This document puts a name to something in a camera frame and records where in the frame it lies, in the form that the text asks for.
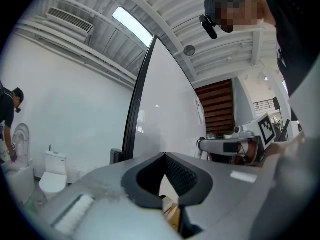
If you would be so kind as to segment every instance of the white label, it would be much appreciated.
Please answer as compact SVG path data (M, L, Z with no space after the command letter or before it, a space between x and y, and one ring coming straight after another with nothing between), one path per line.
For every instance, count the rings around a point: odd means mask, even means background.
M233 171L230 174L231 178L237 179L239 181L248 182L248 183L255 183L257 180L258 175L240 172L240 171Z

